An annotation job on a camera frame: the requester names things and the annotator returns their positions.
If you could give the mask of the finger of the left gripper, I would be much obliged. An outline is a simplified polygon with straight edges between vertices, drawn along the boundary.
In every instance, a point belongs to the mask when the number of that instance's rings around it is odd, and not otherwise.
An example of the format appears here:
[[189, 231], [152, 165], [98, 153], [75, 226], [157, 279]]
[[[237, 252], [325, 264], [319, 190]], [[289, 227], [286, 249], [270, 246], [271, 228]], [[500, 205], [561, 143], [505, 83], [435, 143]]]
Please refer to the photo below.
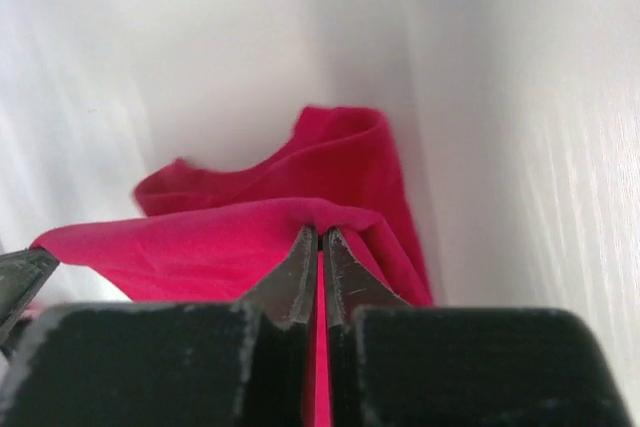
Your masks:
[[60, 261], [45, 249], [1, 256], [1, 341], [6, 341]]

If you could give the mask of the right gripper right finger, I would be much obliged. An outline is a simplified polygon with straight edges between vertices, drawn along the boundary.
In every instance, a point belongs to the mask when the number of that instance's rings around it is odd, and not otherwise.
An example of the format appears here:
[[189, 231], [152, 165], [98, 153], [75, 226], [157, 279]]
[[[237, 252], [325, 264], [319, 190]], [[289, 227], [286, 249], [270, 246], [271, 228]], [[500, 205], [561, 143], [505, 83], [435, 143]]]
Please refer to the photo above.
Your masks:
[[322, 241], [337, 426], [628, 426], [594, 334], [571, 312], [418, 308], [344, 236]]

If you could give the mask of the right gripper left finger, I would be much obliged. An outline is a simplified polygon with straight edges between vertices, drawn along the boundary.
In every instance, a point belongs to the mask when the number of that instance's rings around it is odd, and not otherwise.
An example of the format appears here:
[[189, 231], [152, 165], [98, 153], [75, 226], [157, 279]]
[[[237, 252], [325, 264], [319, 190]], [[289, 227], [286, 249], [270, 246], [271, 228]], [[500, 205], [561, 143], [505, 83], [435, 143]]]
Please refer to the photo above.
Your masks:
[[231, 302], [74, 304], [19, 341], [5, 426], [310, 426], [318, 235]]

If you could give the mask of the red t-shirt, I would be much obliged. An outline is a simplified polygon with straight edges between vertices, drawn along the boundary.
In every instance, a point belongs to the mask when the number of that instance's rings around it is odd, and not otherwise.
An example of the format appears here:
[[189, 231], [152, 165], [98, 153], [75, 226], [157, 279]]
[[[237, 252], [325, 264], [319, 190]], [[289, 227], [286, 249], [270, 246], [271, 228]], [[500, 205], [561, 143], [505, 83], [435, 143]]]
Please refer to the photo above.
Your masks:
[[39, 236], [61, 263], [86, 266], [124, 303], [231, 302], [283, 261], [299, 233], [319, 239], [313, 424], [332, 420], [323, 237], [344, 236], [355, 258], [409, 305], [432, 297], [386, 117], [361, 107], [307, 107], [289, 141], [239, 172], [178, 160], [142, 181], [137, 219], [69, 225]]

